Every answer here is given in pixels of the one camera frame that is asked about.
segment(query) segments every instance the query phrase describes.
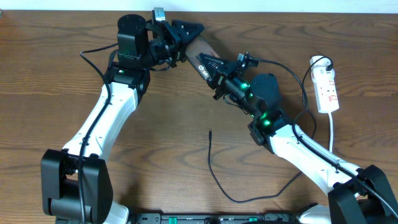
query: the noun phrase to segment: silver object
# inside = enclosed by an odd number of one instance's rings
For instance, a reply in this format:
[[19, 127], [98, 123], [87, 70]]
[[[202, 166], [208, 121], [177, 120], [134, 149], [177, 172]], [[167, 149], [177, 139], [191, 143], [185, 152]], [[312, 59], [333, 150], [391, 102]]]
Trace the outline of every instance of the silver object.
[[154, 8], [155, 20], [157, 22], [162, 22], [166, 20], [166, 15], [164, 14], [164, 9], [162, 7]]

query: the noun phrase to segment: power strip switch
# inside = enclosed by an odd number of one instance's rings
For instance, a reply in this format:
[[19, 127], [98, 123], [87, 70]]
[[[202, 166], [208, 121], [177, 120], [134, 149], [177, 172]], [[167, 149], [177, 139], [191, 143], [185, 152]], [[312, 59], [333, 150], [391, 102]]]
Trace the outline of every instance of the power strip switch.
[[[312, 57], [310, 65], [322, 57], [321, 55]], [[319, 113], [331, 113], [339, 108], [335, 85], [335, 70], [327, 71], [326, 69], [330, 64], [331, 61], [328, 58], [323, 58], [311, 68], [311, 79], [315, 89]]]

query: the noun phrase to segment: white cable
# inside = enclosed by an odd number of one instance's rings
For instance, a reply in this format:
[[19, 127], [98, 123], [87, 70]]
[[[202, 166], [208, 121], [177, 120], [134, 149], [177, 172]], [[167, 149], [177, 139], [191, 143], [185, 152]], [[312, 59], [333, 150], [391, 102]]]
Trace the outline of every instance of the white cable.
[[332, 152], [333, 151], [333, 118], [331, 117], [331, 112], [329, 112], [328, 115], [329, 115], [329, 126], [330, 126], [329, 151]]

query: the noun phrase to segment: wooden surface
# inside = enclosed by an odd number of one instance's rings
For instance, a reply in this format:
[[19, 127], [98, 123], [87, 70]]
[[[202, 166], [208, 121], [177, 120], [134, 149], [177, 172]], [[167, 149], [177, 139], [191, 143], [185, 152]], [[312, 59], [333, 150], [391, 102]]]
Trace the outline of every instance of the wooden surface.
[[[95, 105], [101, 80], [78, 55], [116, 42], [128, 12], [6, 11], [0, 19], [0, 223], [52, 223], [41, 201], [40, 159], [61, 149]], [[140, 13], [149, 19], [148, 12]], [[340, 110], [334, 152], [366, 167], [375, 164], [398, 194], [398, 15], [188, 13], [167, 19], [201, 22], [203, 36], [225, 58], [238, 53], [276, 60], [302, 77], [312, 55], [335, 61]], [[88, 57], [106, 67], [107, 52]], [[273, 65], [291, 116], [302, 109], [295, 80]], [[280, 197], [238, 205], [220, 192], [207, 167], [213, 130], [213, 168], [237, 200], [274, 194], [297, 173], [289, 162], [257, 147], [242, 111], [215, 101], [189, 63], [153, 73], [142, 103], [124, 124], [109, 158], [114, 199], [166, 213], [295, 211], [327, 197], [307, 177]], [[328, 144], [328, 118], [316, 113], [315, 139]], [[308, 117], [300, 123], [308, 133]]]

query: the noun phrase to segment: white background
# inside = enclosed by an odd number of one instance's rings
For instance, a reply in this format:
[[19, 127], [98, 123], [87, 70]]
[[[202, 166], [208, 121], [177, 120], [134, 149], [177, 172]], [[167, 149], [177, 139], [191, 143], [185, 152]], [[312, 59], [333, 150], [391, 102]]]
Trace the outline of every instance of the white background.
[[0, 0], [0, 9], [398, 13], [398, 0]]

